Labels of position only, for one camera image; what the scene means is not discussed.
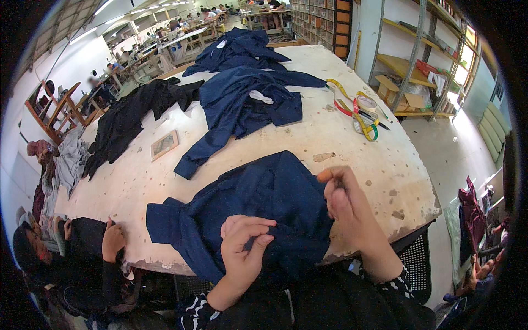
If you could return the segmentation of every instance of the floor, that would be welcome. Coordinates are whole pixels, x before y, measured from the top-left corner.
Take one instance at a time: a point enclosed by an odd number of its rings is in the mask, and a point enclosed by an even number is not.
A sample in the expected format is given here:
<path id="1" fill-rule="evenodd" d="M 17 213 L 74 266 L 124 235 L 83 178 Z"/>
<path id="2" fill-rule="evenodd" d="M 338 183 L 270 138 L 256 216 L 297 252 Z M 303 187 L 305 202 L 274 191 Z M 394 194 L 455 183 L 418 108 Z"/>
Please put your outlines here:
<path id="1" fill-rule="evenodd" d="M 463 111 L 452 122 L 413 118 L 402 126 L 427 168 L 442 208 L 467 186 L 468 175 L 478 188 L 497 172 L 478 130 Z M 426 306 L 434 308 L 444 294 L 453 292 L 451 243 L 443 215 L 429 227 L 428 236 L 432 293 Z"/>

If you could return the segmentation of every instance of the roll of tape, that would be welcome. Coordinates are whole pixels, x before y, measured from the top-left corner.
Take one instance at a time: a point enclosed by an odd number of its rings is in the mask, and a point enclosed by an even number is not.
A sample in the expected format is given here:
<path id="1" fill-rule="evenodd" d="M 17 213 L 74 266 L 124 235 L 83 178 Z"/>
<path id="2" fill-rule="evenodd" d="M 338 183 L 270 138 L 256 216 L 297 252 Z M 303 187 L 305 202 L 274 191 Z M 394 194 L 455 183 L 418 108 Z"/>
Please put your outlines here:
<path id="1" fill-rule="evenodd" d="M 356 94 L 357 105 L 361 109 L 376 113 L 376 107 L 378 104 L 372 98 L 368 97 L 363 92 L 357 92 Z"/>

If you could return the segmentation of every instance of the striped sleeve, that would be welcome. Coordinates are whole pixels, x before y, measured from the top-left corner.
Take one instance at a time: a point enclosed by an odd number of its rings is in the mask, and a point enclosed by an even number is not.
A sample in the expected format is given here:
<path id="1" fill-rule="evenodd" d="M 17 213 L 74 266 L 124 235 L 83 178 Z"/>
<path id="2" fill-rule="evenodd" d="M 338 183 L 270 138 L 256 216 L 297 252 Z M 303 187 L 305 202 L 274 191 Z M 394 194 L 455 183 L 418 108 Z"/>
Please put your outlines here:
<path id="1" fill-rule="evenodd" d="M 207 303 L 207 294 L 202 293 L 196 296 L 193 304 L 185 309 L 185 314 L 180 317 L 180 325 L 183 330 L 204 329 L 209 321 L 219 315 L 220 312 Z"/>

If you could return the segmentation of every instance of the navy blue garment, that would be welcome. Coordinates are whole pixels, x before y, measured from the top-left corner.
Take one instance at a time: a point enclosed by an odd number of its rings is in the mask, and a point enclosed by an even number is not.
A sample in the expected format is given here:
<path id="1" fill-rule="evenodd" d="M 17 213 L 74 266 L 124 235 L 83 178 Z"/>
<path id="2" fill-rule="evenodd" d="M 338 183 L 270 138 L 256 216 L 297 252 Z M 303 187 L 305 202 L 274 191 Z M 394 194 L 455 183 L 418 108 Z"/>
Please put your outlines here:
<path id="1" fill-rule="evenodd" d="M 184 77 L 201 71 L 220 72 L 242 65 L 255 69 L 285 70 L 277 62 L 288 62 L 291 59 L 276 53 L 268 44 L 266 31 L 251 31 L 234 27 L 216 42 L 208 46 L 194 60 L 195 65 L 188 67 Z"/>
<path id="2" fill-rule="evenodd" d="M 303 72 L 250 67 L 225 70 L 209 79 L 200 87 L 209 131 L 183 155 L 174 172 L 189 180 L 232 135 L 239 139 L 271 123 L 280 126 L 302 120 L 300 93 L 288 91 L 287 85 L 324 87 L 326 81 Z M 251 98 L 251 90 L 271 98 L 273 104 Z"/>
<path id="3" fill-rule="evenodd" d="M 299 279 L 323 259 L 333 220 L 323 197 L 324 184 L 289 151 L 234 168 L 183 204 L 167 198 L 147 205 L 153 243 L 170 243 L 201 279 L 217 283 L 225 274 L 220 229 L 231 215 L 277 221 L 269 234 L 258 282 Z"/>

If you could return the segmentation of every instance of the fingernail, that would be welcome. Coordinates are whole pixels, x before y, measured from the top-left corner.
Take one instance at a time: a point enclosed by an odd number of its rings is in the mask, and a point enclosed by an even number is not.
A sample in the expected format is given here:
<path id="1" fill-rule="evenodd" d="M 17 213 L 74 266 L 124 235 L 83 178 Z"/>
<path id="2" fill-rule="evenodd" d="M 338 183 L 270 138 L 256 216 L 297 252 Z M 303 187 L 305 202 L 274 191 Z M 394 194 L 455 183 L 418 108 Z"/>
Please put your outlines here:
<path id="1" fill-rule="evenodd" d="M 271 242 L 273 240 L 273 238 L 275 238 L 275 237 L 273 237 L 271 235 L 266 235 L 266 236 L 264 236 L 262 238 L 262 240 L 264 241 L 264 243 L 269 243 L 269 242 Z"/>

